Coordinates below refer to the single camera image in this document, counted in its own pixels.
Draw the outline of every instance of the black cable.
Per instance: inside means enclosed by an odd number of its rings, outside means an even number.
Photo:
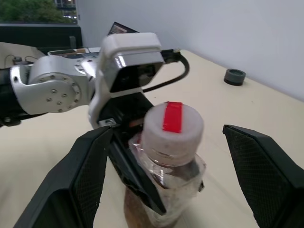
[[[26,57],[24,58],[25,61],[27,61],[27,57],[31,57],[31,58],[34,58],[34,59],[38,60],[36,57],[33,57],[33,56],[26,56]]]
[[[147,92],[150,92],[152,90],[159,89],[161,87],[170,85],[172,83],[175,83],[175,82],[178,82],[178,81],[184,79],[188,75],[188,73],[190,71],[190,65],[189,65],[189,62],[187,61],[187,59],[184,56],[182,56],[182,55],[180,55],[180,62],[185,66],[184,73],[182,73],[180,76],[178,76],[178,77],[176,77],[174,79],[171,79],[171,80],[169,80],[167,82],[163,82],[163,83],[160,83],[160,84],[158,84],[156,86],[152,86],[150,88],[144,89],[143,92],[147,93]]]
[[[15,57],[14,55],[7,55],[4,59],[4,68],[6,68],[6,60],[8,60],[8,57],[10,57],[10,56]]]

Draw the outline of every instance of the small black cylinder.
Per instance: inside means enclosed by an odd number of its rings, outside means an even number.
[[[244,83],[246,73],[236,69],[228,69],[224,81],[229,85],[241,86]]]

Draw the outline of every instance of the metal screw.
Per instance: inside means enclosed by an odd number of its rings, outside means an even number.
[[[108,125],[108,126],[111,126],[111,125],[114,125],[114,121],[111,120],[111,119],[108,119],[105,121],[105,124]]]
[[[4,122],[9,123],[10,121],[11,121],[11,119],[9,117],[4,118]]]

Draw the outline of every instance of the brown liquid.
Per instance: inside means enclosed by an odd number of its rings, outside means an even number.
[[[124,197],[124,215],[129,228],[158,228],[151,224],[140,199],[128,188]],[[162,228],[174,228],[176,223]]]

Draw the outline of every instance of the tree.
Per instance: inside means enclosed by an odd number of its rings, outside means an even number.
[[[0,0],[0,22],[72,23],[53,0]]]

